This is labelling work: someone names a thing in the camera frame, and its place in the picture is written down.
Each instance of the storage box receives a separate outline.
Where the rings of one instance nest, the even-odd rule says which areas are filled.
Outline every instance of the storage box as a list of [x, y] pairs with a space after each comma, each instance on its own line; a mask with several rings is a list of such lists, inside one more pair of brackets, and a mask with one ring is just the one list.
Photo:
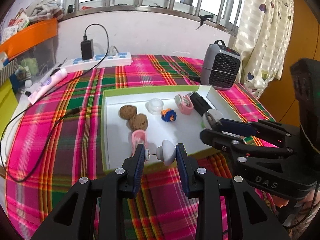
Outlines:
[[18, 102], [12, 91], [10, 80], [7, 79], [0, 87], [0, 136], [10, 121]]
[[24, 85], [24, 80], [26, 79], [30, 79], [32, 83], [39, 82], [56, 64], [53, 38], [31, 47], [18, 55], [16, 60], [18, 65], [23, 67], [23, 71], [17, 75], [17, 79], [21, 81], [21, 85]]
[[17, 57], [22, 52], [58, 35], [57, 19], [51, 19], [33, 24], [18, 32], [0, 45], [9, 59]]

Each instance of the metal screw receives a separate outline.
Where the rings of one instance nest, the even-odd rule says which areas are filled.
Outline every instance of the metal screw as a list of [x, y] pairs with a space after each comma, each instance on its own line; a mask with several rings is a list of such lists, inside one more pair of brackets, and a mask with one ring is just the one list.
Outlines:
[[197, 172], [200, 174], [205, 174], [207, 172], [207, 170], [205, 168], [198, 168]]
[[238, 157], [237, 160], [238, 160], [238, 162], [245, 163], [247, 161], [247, 158], [240, 156], [240, 157]]
[[118, 168], [116, 169], [116, 174], [123, 174], [125, 172], [124, 168]]
[[80, 184], [86, 184], [88, 182], [88, 178], [87, 177], [82, 177], [79, 179]]
[[234, 176], [233, 178], [236, 182], [242, 182], [243, 181], [243, 178], [241, 176]]

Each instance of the small white ball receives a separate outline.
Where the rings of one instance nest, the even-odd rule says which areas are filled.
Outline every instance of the small white ball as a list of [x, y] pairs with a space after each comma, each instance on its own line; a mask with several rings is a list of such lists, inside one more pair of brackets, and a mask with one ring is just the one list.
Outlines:
[[24, 85], [25, 85], [26, 88], [29, 88], [29, 87], [32, 86], [32, 81], [31, 80], [26, 80]]

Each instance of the heart pattern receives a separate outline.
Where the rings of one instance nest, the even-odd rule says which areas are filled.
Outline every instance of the heart pattern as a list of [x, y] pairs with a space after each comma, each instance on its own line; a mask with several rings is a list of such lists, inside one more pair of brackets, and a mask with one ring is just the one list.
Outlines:
[[261, 70], [261, 77], [263, 81], [266, 81], [268, 79], [269, 72], [267, 70]]
[[254, 75], [252, 75], [252, 74], [249, 72], [248, 75], [247, 75], [247, 77], [248, 77], [248, 80], [252, 80], [252, 79], [254, 78]]
[[259, 6], [259, 10], [260, 11], [263, 11], [264, 13], [266, 12], [266, 10], [267, 10], [267, 7], [266, 7], [266, 5], [263, 3], [263, 4], [261, 4], [260, 6]]

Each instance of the space heater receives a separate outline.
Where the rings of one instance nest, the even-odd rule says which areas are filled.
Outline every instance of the space heater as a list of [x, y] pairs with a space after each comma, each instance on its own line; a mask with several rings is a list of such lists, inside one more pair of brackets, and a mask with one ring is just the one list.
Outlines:
[[240, 60], [240, 54], [225, 46], [222, 40], [210, 44], [204, 57], [201, 84], [218, 90], [230, 89], [236, 80]]

